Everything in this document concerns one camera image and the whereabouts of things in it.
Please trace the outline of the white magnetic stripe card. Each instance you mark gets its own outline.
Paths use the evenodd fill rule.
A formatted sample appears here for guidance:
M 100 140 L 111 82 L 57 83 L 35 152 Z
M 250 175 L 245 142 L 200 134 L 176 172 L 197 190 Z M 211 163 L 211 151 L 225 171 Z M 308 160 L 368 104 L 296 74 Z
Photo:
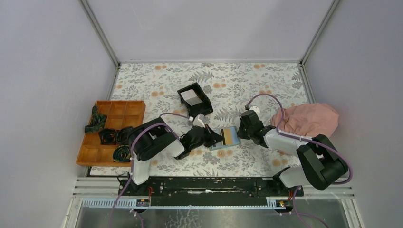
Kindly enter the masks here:
M 218 150 L 218 149 L 220 149 L 221 147 L 222 147 L 222 144 L 219 142 L 219 143 L 216 143 L 216 144 L 212 145 L 209 149 L 210 149 L 211 151 L 213 151 L 213 150 Z

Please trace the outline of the gold credit card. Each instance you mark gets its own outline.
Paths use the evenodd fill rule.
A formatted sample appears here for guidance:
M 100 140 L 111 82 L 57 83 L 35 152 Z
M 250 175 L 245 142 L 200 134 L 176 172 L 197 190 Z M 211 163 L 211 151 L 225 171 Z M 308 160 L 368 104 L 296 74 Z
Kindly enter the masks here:
M 240 143 L 237 136 L 237 130 L 234 126 L 221 128 L 219 132 L 221 136 L 224 137 L 224 140 L 222 141 L 223 146 L 234 146 Z

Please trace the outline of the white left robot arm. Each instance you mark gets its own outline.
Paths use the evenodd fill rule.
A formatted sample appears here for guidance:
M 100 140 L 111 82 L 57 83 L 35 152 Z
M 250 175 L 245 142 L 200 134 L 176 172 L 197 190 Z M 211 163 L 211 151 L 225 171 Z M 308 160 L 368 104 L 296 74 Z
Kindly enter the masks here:
M 192 128 L 184 135 L 178 136 L 158 117 L 134 128 L 128 135 L 130 146 L 131 171 L 129 189 L 135 195 L 147 191 L 151 159 L 164 152 L 177 160 L 189 156 L 190 152 L 200 146 L 212 147 L 224 140 L 224 137 L 203 122 L 204 115 L 190 117 Z

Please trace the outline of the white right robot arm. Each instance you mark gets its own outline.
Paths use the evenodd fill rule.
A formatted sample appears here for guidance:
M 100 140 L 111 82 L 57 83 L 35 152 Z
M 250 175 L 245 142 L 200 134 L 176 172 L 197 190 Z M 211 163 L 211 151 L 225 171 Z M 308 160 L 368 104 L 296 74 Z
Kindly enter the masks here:
M 237 135 L 252 140 L 256 145 L 299 158 L 300 166 L 284 168 L 273 176 L 273 191 L 280 196 L 295 186 L 311 185 L 317 190 L 325 190 L 338 184 L 338 179 L 349 172 L 346 161 L 337 154 L 325 135 L 304 137 L 285 133 L 274 126 L 265 126 L 253 110 L 240 115 Z

